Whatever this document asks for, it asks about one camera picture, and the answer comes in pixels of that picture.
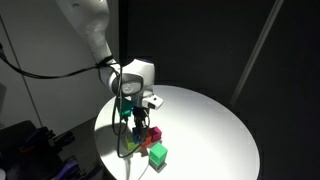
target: dark background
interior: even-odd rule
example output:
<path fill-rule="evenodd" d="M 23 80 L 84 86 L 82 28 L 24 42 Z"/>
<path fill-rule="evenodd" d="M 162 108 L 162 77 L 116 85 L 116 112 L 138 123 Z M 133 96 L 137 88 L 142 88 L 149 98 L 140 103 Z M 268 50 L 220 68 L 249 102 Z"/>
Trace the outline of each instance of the dark background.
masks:
<path fill-rule="evenodd" d="M 319 4 L 283 3 L 230 107 L 274 0 L 123 2 L 128 16 L 120 17 L 127 18 L 127 31 L 120 31 L 120 57 L 127 57 L 122 62 L 145 57 L 156 65 L 156 84 L 192 89 L 229 107 L 256 140 L 258 179 L 320 179 Z"/>

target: black cable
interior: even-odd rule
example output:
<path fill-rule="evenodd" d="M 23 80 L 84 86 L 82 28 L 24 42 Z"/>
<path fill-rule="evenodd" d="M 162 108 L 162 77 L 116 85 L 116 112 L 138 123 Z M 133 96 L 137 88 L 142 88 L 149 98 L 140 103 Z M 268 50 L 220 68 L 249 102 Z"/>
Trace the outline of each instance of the black cable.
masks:
<path fill-rule="evenodd" d="M 126 130 L 128 128 L 128 121 L 129 121 L 128 117 L 125 117 L 124 120 L 126 121 L 126 126 L 124 127 L 124 129 L 123 129 L 121 134 L 124 134 L 124 132 L 126 132 Z"/>
<path fill-rule="evenodd" d="M 115 130 L 115 127 L 114 127 L 114 124 L 115 124 L 115 114 L 116 114 L 116 105 L 118 104 L 119 102 L 119 96 L 120 96 L 120 90 L 121 90 L 121 79 L 122 79 L 122 67 L 120 66 L 120 74 L 114 69 L 114 71 L 116 72 L 117 74 L 117 80 L 118 80 L 118 91 L 117 91 L 117 94 L 116 94 L 116 99 L 114 101 L 114 104 L 113 104 L 113 112 L 112 112 L 112 130 L 113 130 L 113 133 L 118 136 L 118 133 L 116 132 Z M 120 108 L 119 108 L 119 114 L 120 114 L 120 120 L 121 120 L 121 105 L 120 105 Z"/>
<path fill-rule="evenodd" d="M 12 65 L 6 55 L 4 54 L 3 52 L 3 46 L 2 44 L 0 43 L 0 59 L 5 62 L 9 67 L 11 67 L 14 71 L 24 75 L 24 76 L 27 76 L 27 77 L 31 77 L 31 78 L 36 78 L 36 79 L 58 79 L 58 78 L 66 78 L 66 77 L 70 77 L 70 76 L 74 76 L 74 75 L 77 75 L 77 74 L 80 74 L 80 73 L 83 73 L 83 72 L 86 72 L 86 71 L 89 71 L 91 69 L 94 69 L 94 68 L 100 68 L 100 67 L 106 67 L 106 66 L 110 66 L 110 65 L 113 65 L 113 64 L 118 64 L 118 63 L 112 63 L 112 64 L 105 64 L 107 61 L 110 61 L 111 59 L 113 59 L 113 56 L 108 56 L 106 57 L 104 60 L 102 60 L 101 62 L 99 62 L 98 64 L 94 65 L 94 66 L 91 66 L 91 67 L 87 67 L 87 68 L 83 68 L 83 69 L 80 69 L 80 70 L 77 70 L 77 71 L 74 71 L 74 72 L 71 72 L 71 73 L 68 73 L 68 74 L 65 74 L 65 75 L 60 75 L 60 76 L 44 76 L 44 75 L 38 75 L 38 74 L 33 74 L 33 73 L 29 73 L 29 72 L 26 72 L 26 71 L 23 71 L 17 67 L 15 67 L 14 65 Z"/>
<path fill-rule="evenodd" d="M 149 131 L 149 127 L 150 127 L 150 117 L 149 117 L 149 114 L 144 111 L 148 117 L 148 126 L 146 128 L 146 131 L 145 131 L 145 134 L 144 134 L 144 138 L 140 141 L 139 145 L 137 147 L 135 147 L 130 153 L 124 155 L 124 156 L 121 156 L 120 155 L 120 141 L 121 141 L 121 135 L 118 136 L 118 142 L 117 142 L 117 155 L 119 158 L 125 158 L 125 157 L 128 157 L 130 156 L 131 154 L 133 154 L 140 146 L 141 144 L 144 142 L 144 140 L 146 139 L 147 135 L 148 135 L 148 131 Z"/>

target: toy block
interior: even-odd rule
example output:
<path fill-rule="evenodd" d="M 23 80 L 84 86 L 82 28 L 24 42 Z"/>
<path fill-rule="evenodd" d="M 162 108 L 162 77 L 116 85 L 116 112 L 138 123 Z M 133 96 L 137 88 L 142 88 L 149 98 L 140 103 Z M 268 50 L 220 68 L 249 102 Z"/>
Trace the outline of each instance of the toy block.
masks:
<path fill-rule="evenodd" d="M 130 117 L 132 112 L 133 103 L 126 98 L 122 99 L 122 108 L 120 113 L 120 102 L 117 103 L 118 113 L 120 114 L 120 118 Z"/>
<path fill-rule="evenodd" d="M 132 128 L 132 138 L 135 144 L 140 144 L 139 133 L 137 128 Z"/>
<path fill-rule="evenodd" d="M 161 139 L 162 132 L 157 126 L 149 129 L 149 133 L 152 136 L 152 140 L 151 140 L 152 142 L 156 142 Z"/>
<path fill-rule="evenodd" d="M 150 133 L 148 133 L 146 139 L 143 141 L 143 143 L 141 143 L 141 147 L 146 147 L 148 144 L 151 143 L 151 140 L 152 136 Z"/>
<path fill-rule="evenodd" d="M 128 151 L 132 151 L 132 150 L 134 150 L 134 148 L 136 148 L 138 146 L 133 142 L 133 138 L 132 138 L 131 135 L 128 135 L 128 136 L 124 137 L 123 144 L 124 144 L 124 146 L 126 147 L 126 149 Z"/>
<path fill-rule="evenodd" d="M 160 166 L 165 162 L 167 153 L 167 148 L 158 142 L 150 149 L 149 160 L 156 166 Z"/>

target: green cube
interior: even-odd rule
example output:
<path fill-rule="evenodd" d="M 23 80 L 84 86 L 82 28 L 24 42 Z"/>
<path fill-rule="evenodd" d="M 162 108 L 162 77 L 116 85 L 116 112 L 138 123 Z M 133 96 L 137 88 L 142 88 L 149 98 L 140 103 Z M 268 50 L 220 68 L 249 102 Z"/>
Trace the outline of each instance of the green cube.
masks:
<path fill-rule="evenodd" d="M 133 103 L 126 98 L 122 99 L 122 108 L 121 108 L 121 113 L 120 113 L 120 102 L 117 103 L 117 109 L 118 113 L 121 115 L 121 119 L 124 116 L 130 117 L 131 116 L 131 109 L 133 107 Z"/>
<path fill-rule="evenodd" d="M 126 147 L 128 151 L 134 150 L 138 146 L 138 144 L 134 144 L 132 135 L 128 135 L 124 138 L 123 145 Z"/>
<path fill-rule="evenodd" d="M 168 150 L 160 142 L 150 149 L 149 159 L 157 166 L 163 164 L 167 157 Z"/>

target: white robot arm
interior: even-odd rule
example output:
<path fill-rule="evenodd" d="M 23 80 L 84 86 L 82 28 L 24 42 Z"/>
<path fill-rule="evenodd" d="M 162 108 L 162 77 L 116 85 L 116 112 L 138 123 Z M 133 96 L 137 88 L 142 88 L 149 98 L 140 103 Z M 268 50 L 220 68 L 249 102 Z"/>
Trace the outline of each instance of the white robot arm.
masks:
<path fill-rule="evenodd" d="M 56 2 L 74 29 L 87 42 L 97 62 L 112 55 L 105 38 L 110 19 L 106 0 L 56 0 Z M 112 63 L 115 63 L 115 60 L 110 60 L 106 64 Z M 100 80 L 116 94 L 120 66 L 118 64 L 110 66 L 100 68 Z M 130 98 L 136 107 L 159 109 L 163 100 L 153 94 L 154 64 L 135 59 L 123 67 L 122 71 L 123 95 Z"/>

